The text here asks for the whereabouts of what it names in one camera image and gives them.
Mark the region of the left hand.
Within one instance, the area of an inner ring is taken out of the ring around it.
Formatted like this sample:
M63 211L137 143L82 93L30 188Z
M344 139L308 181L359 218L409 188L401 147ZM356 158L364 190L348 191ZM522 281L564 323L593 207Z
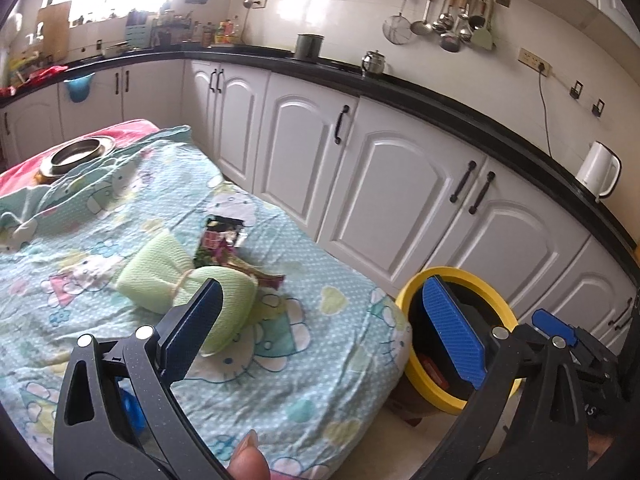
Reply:
M269 480L270 470L258 448L258 434L251 429L235 448L228 465L234 480Z

